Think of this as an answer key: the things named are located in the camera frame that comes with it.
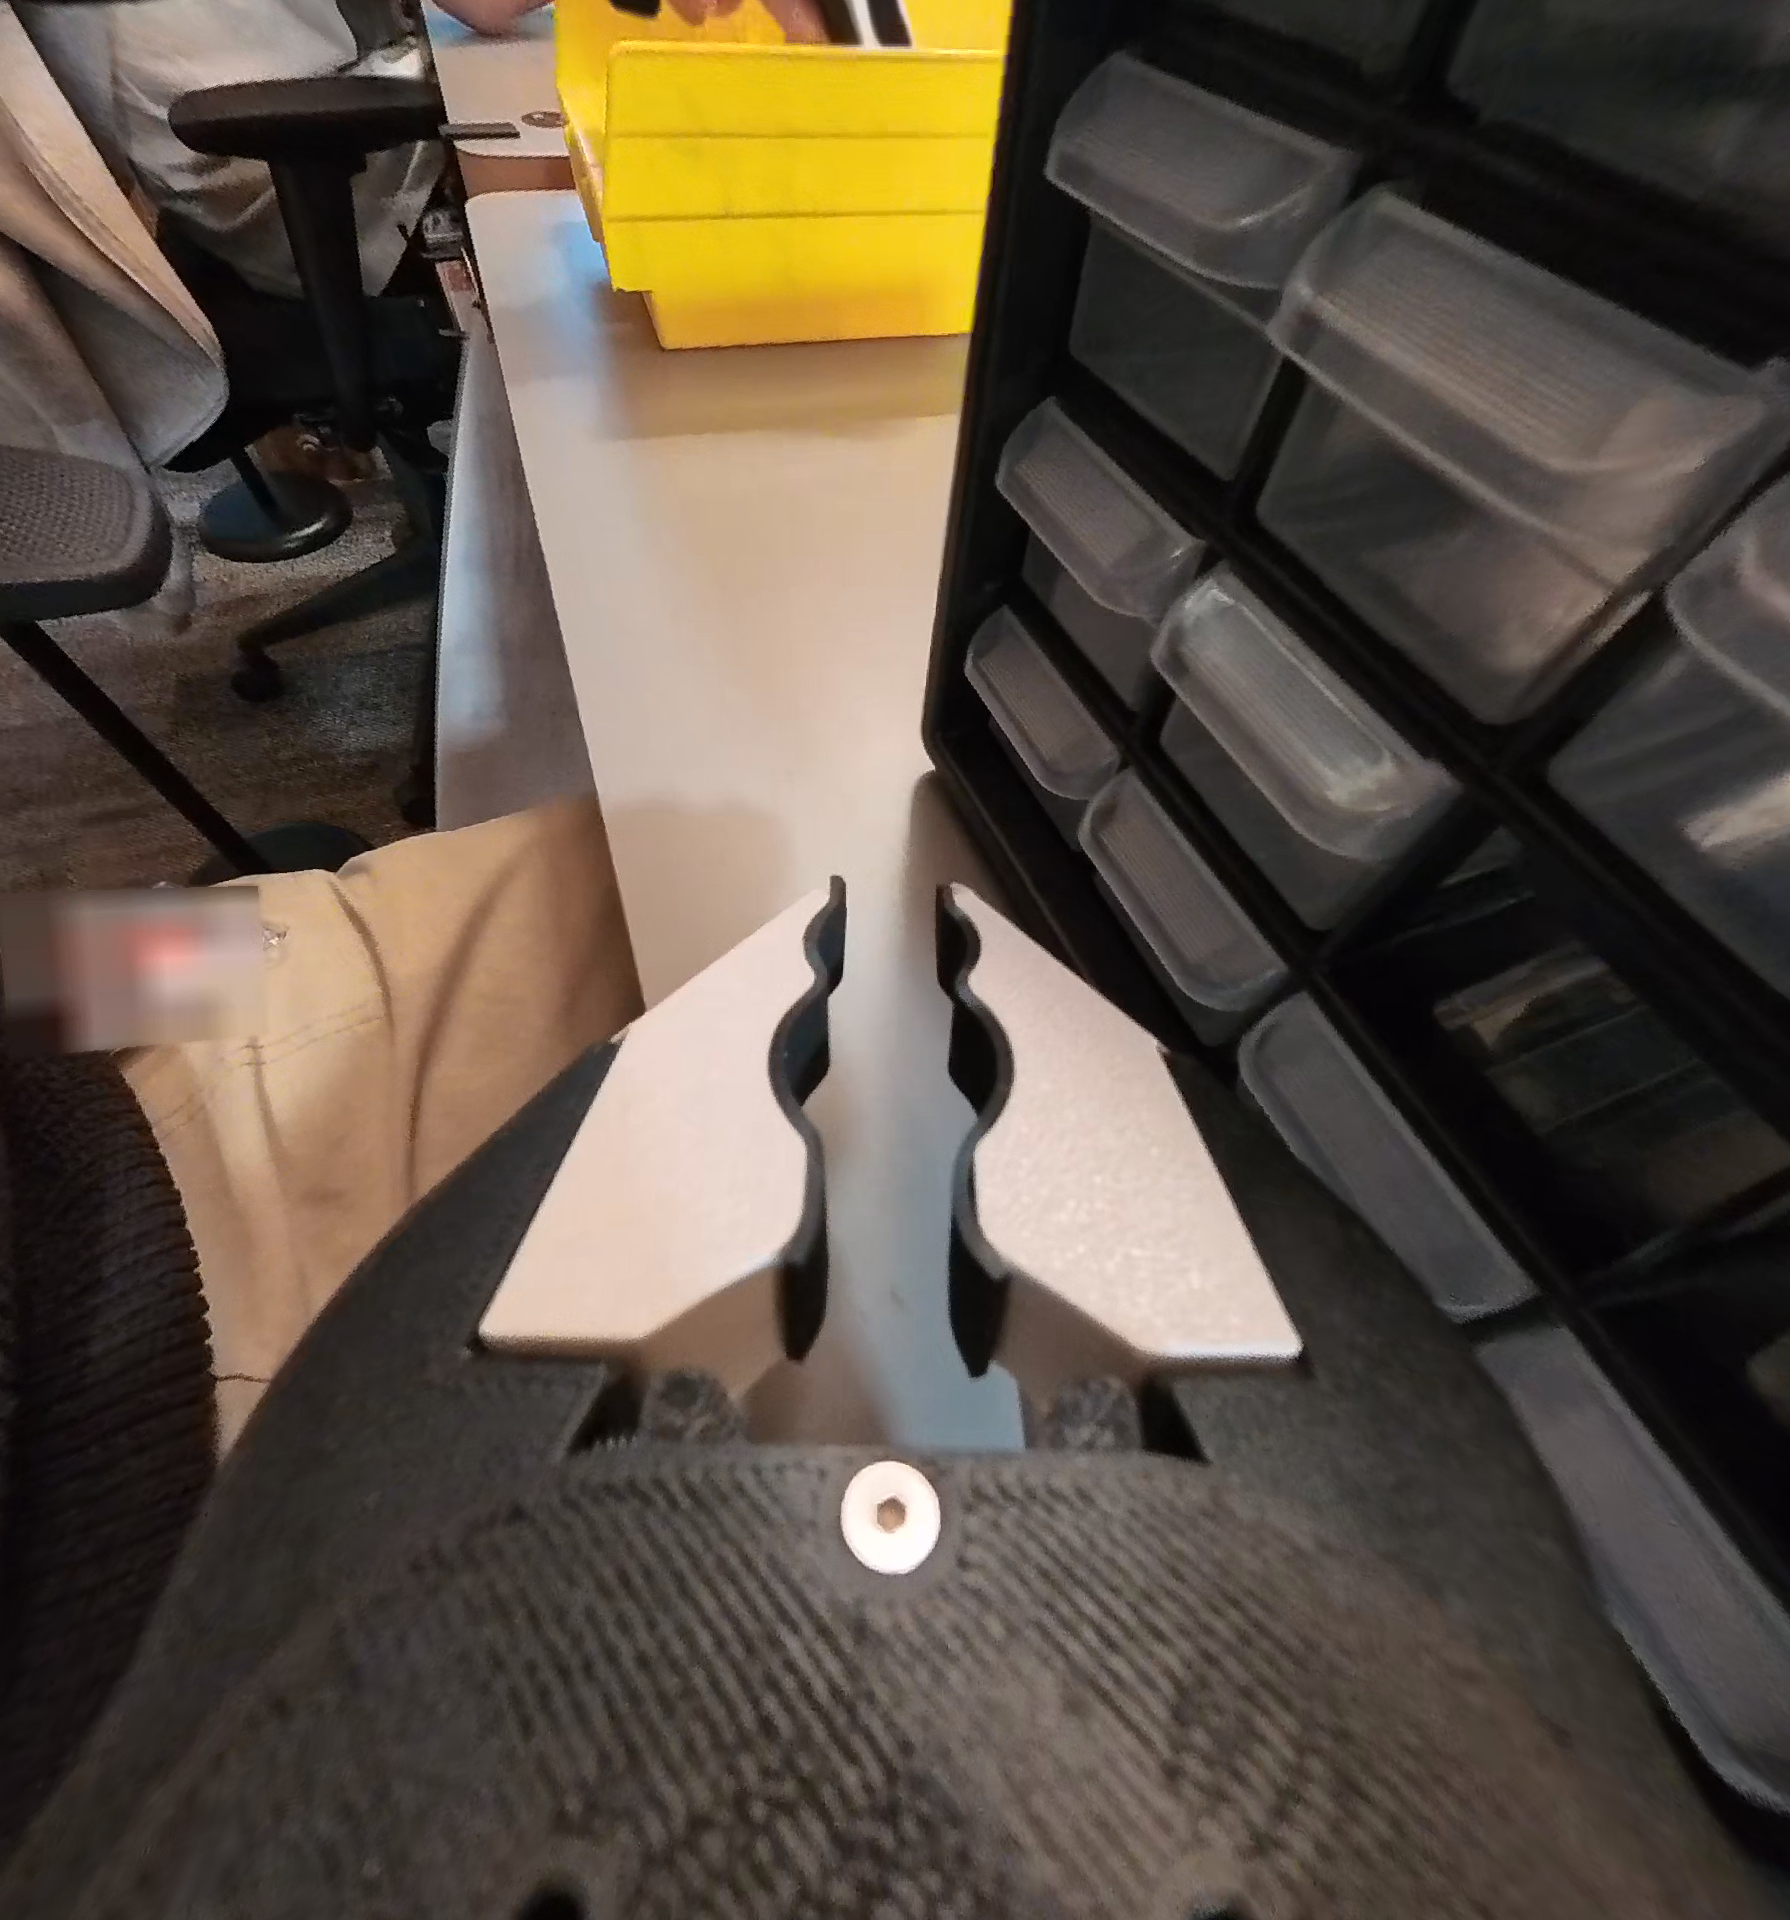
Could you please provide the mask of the person's tan trousers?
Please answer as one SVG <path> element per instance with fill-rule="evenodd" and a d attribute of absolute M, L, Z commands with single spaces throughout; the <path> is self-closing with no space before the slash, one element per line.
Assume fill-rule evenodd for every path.
<path fill-rule="evenodd" d="M 595 797 L 257 894 L 258 1029 L 121 1056 L 200 1263 L 220 1456 L 404 1212 L 644 1010 Z"/>

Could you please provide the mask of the yellow plastic bin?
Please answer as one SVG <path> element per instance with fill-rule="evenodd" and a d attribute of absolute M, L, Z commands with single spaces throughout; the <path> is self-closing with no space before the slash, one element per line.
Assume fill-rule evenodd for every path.
<path fill-rule="evenodd" d="M 973 321 L 1014 6 L 556 6 L 571 177 L 664 349 Z"/>

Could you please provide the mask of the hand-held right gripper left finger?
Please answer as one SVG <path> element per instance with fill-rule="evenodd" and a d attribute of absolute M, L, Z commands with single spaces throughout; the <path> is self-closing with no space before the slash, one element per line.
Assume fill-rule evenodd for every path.
<path fill-rule="evenodd" d="M 844 977 L 842 877 L 623 1032 L 478 1322 L 484 1347 L 618 1369 L 775 1369 L 830 1305 L 809 1115 Z"/>

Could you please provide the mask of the black office chair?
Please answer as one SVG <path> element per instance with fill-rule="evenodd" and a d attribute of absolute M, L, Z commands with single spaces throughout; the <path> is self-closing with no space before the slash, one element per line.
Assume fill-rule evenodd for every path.
<path fill-rule="evenodd" d="M 378 564 L 237 637 L 231 687 L 248 703 L 284 693 L 272 656 L 284 643 L 440 588 L 448 451 L 432 428 L 453 419 L 460 337 L 432 263 L 402 295 L 368 295 L 353 182 L 372 156 L 435 140 L 442 121 L 438 85 L 353 72 L 199 88 L 169 104 L 169 127 L 191 152 L 267 168 L 299 276 L 295 298 L 258 293 L 160 229 L 228 370 L 220 416 L 166 461 L 236 466 L 236 487 L 199 524 L 205 545 L 224 559 L 276 561 L 313 548 L 310 534 L 331 543 L 346 530 L 342 493 L 258 469 L 252 448 L 284 425 L 351 453 L 381 451 L 411 524 Z"/>
<path fill-rule="evenodd" d="M 338 870 L 372 851 L 353 829 L 240 833 L 48 634 L 130 610 L 163 588 L 174 534 L 156 489 L 65 453 L 0 445 L 0 641 L 210 848 L 192 884 Z"/>

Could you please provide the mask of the grey jacket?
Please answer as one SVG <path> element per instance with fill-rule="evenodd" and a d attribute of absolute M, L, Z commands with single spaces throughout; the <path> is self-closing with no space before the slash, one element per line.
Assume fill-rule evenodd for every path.
<path fill-rule="evenodd" d="M 133 158 L 108 9 L 0 5 L 0 445 L 171 466 L 228 371 Z"/>

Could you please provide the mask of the person's dark knit sweater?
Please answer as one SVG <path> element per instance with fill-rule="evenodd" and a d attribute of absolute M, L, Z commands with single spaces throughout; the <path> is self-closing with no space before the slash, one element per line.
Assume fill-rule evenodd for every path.
<path fill-rule="evenodd" d="M 0 1869 L 72 1767 L 215 1461 L 189 1217 L 123 1070 L 0 984 Z"/>

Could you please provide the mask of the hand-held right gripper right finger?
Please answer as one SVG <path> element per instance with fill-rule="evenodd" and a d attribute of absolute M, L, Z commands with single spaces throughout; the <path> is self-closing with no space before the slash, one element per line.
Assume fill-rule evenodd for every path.
<path fill-rule="evenodd" d="M 963 882 L 934 898 L 949 1324 L 973 1378 L 1289 1369 L 1303 1339 L 1166 1045 Z"/>

